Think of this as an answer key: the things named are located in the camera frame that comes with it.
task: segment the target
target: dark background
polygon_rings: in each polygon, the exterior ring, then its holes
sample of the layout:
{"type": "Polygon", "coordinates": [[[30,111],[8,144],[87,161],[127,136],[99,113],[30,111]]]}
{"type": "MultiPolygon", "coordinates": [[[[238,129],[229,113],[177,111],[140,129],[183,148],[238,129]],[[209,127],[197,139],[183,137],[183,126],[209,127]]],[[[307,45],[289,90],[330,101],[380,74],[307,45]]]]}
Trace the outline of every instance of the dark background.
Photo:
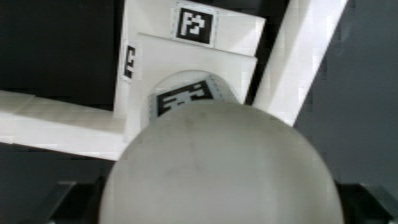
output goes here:
{"type": "MultiPolygon", "coordinates": [[[[266,18],[250,103],[287,1],[200,0],[266,18]]],[[[294,128],[334,178],[398,196],[398,1],[350,1],[294,128]]],[[[0,0],[0,89],[111,110],[122,0],[0,0]]],[[[0,223],[56,181],[92,182],[111,161],[0,144],[0,223]]]]}

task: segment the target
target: white beam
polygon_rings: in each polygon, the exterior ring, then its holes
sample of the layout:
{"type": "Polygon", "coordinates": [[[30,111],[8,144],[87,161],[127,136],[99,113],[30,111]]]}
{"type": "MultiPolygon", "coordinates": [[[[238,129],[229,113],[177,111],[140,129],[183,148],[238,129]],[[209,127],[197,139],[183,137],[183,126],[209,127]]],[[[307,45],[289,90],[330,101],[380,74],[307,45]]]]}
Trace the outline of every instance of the white beam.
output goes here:
{"type": "Polygon", "coordinates": [[[291,0],[254,107],[293,126],[346,0],[291,0]]]}

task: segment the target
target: apriltag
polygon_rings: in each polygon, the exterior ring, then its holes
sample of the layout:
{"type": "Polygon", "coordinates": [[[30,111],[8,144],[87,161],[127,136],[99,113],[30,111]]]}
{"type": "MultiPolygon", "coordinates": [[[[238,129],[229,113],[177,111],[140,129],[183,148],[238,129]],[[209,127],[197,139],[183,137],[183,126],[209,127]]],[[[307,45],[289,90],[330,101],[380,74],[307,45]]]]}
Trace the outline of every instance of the apriltag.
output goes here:
{"type": "Polygon", "coordinates": [[[120,78],[129,81],[135,75],[136,45],[126,43],[120,78]]]}
{"type": "Polygon", "coordinates": [[[216,21],[218,13],[211,7],[177,2],[172,39],[213,47],[216,21]]]}
{"type": "Polygon", "coordinates": [[[151,120],[183,104],[199,100],[222,100],[215,80],[206,78],[172,90],[154,93],[151,96],[151,120]]]}

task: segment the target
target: white plastic part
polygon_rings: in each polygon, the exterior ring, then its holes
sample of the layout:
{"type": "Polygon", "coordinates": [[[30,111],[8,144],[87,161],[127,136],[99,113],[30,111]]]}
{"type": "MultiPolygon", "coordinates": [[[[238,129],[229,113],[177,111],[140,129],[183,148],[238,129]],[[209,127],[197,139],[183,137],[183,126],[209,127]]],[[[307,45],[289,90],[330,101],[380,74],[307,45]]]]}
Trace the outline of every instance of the white plastic part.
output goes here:
{"type": "Polygon", "coordinates": [[[293,128],[238,104],[190,104],[115,163],[101,224],[342,224],[330,173],[293,128]]]}
{"type": "MultiPolygon", "coordinates": [[[[117,88],[115,88],[115,107],[113,107],[115,117],[119,118],[126,117],[129,80],[124,78],[124,66],[126,66],[124,54],[126,54],[126,45],[127,44],[135,45],[136,43],[136,34],[143,33],[156,37],[163,37],[167,39],[174,39],[175,41],[183,41],[184,43],[197,44],[204,47],[213,47],[222,51],[254,56],[262,32],[262,25],[264,25],[264,19],[261,17],[250,16],[246,14],[241,14],[234,11],[229,11],[225,9],[220,9],[190,1],[126,0],[124,19],[122,19],[122,38],[120,38],[120,60],[119,60],[117,88]],[[213,27],[209,44],[204,44],[200,42],[190,41],[175,37],[175,32],[179,32],[177,18],[181,7],[197,12],[204,12],[213,16],[213,22],[206,23],[204,27],[195,26],[193,27],[195,29],[191,28],[191,32],[200,33],[204,28],[207,28],[207,26],[213,27]]],[[[163,57],[168,57],[168,53],[170,52],[158,52],[158,54],[163,55],[163,57]]]]}
{"type": "Polygon", "coordinates": [[[293,126],[346,0],[291,0],[254,107],[293,126]]]}
{"type": "Polygon", "coordinates": [[[33,99],[33,95],[0,91],[0,142],[14,142],[14,113],[33,99]]]}
{"type": "Polygon", "coordinates": [[[136,74],[131,79],[126,118],[126,142],[149,122],[149,95],[159,82],[181,71],[199,70],[225,81],[238,103],[243,103],[255,58],[163,38],[138,35],[136,74]]]}
{"type": "Polygon", "coordinates": [[[111,112],[0,91],[0,142],[117,160],[124,119],[111,112]]]}

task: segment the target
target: gray rounded object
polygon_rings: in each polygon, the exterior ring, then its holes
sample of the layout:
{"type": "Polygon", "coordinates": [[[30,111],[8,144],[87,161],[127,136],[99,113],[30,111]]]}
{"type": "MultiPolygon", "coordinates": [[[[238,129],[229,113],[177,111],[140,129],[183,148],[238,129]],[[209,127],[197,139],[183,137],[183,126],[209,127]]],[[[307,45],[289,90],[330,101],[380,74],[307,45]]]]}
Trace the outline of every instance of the gray rounded object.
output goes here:
{"type": "Polygon", "coordinates": [[[303,137],[248,106],[165,113],[115,163],[101,224],[341,224],[330,173],[303,137]]]}

